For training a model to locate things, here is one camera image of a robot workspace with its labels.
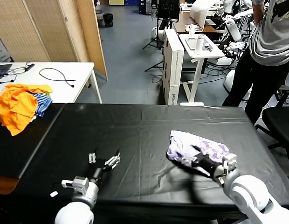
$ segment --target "person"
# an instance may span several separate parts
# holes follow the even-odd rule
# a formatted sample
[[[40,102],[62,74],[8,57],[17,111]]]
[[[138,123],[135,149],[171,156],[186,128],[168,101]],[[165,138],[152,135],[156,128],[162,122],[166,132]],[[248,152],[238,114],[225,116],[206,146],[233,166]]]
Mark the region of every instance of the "person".
[[[253,0],[255,31],[235,69],[233,86],[222,106],[239,106],[251,88],[245,112],[253,124],[289,73],[289,0]]]

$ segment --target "office chair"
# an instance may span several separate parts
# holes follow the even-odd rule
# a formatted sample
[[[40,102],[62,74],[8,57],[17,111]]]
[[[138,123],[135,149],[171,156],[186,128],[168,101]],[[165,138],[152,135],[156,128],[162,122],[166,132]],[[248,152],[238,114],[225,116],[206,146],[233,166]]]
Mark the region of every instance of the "office chair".
[[[289,106],[283,106],[289,96],[289,87],[282,85],[279,90],[283,92],[283,97],[276,107],[267,108],[262,112],[262,120],[268,129],[261,125],[256,125],[255,128],[261,129],[278,141],[278,143],[268,146],[269,149],[283,147],[289,159]]]

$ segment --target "lavender patterned fabric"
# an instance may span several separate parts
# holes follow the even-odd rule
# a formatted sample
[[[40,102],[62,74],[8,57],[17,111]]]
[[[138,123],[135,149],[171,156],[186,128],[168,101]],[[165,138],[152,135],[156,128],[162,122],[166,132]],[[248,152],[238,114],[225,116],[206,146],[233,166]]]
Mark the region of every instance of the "lavender patterned fabric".
[[[193,158],[200,153],[193,146],[200,148],[202,154],[209,155],[211,160],[219,163],[222,163],[223,154],[229,152],[228,147],[224,144],[186,132],[172,130],[170,140],[171,144],[167,151],[168,158],[178,162],[181,162],[183,157]]]

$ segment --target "small white table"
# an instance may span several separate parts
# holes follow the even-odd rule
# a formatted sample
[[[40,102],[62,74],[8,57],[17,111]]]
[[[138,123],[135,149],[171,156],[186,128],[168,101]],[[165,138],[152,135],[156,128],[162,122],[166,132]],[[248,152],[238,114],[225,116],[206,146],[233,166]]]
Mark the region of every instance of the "small white table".
[[[180,34],[179,35],[179,38],[180,38],[184,48],[186,49],[188,55],[191,58],[198,59],[198,64],[197,64],[197,67],[196,67],[196,70],[195,70],[195,74],[194,74],[194,79],[193,79],[193,84],[192,84],[191,90],[189,90],[188,82],[183,82],[182,84],[183,84],[183,87],[184,87],[188,102],[194,102],[194,97],[195,97],[195,94],[196,94],[197,86],[198,86],[199,81],[200,81],[200,74],[201,74],[201,70],[202,70],[205,58],[224,57],[224,54],[213,43],[213,41],[211,41],[207,36],[205,36],[206,37],[206,41],[210,44],[210,46],[213,48],[213,50],[212,51],[203,50],[199,55],[197,55],[194,50],[190,50],[188,44],[186,43],[186,38],[188,38],[188,37],[189,37],[189,34]]]
[[[82,91],[83,87],[90,79],[92,87],[97,92],[99,102],[102,103],[98,83],[94,73],[94,63],[91,62],[31,62],[29,64],[35,64],[35,66],[29,71],[17,75],[15,82],[19,84],[31,84],[31,85],[49,85],[53,92],[50,93],[50,97],[54,103],[74,103]],[[16,69],[19,67],[25,67],[26,63],[0,63],[12,64],[10,69]],[[53,68],[62,72],[67,80],[74,79],[76,81],[70,84],[74,85],[74,88],[69,86],[65,81],[52,81],[43,78],[39,75],[39,71],[44,68]],[[62,74],[58,71],[47,69],[41,72],[43,76],[50,79],[64,79]],[[10,81],[14,79],[14,75],[3,77],[0,82]],[[10,83],[0,84],[0,92],[5,85]]]

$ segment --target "blue floor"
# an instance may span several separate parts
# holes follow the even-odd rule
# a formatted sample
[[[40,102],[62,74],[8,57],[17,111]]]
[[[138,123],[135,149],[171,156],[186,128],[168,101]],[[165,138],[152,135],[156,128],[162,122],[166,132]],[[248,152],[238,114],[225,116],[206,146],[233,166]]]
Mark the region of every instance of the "blue floor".
[[[109,81],[101,76],[97,76],[100,93],[103,103],[106,104],[160,104],[159,88],[160,83],[152,83],[152,78],[161,75],[160,69],[153,69],[144,72],[145,69],[162,60],[162,52],[154,47],[147,47],[142,50],[151,37],[151,29],[156,26],[156,20],[152,22],[151,17],[140,15],[138,7],[101,7],[103,13],[112,13],[114,16],[113,27],[100,28],[100,35],[103,45],[103,53]],[[184,67],[195,67],[190,63],[190,58],[185,53]],[[221,76],[210,76],[202,79],[202,82],[215,80]],[[193,79],[193,74],[182,74],[182,80]],[[223,87],[224,79],[200,84],[197,89],[195,101],[203,102],[207,106],[221,106],[228,93]],[[289,86],[289,75],[286,81]],[[84,87],[77,99],[79,103],[98,103],[92,88]],[[180,87],[179,102],[186,102],[186,96]],[[268,106],[275,106],[275,97],[272,97]],[[274,143],[275,140],[260,132],[260,136],[267,144]],[[273,155],[289,174],[289,163],[284,156],[284,149],[272,150]]]

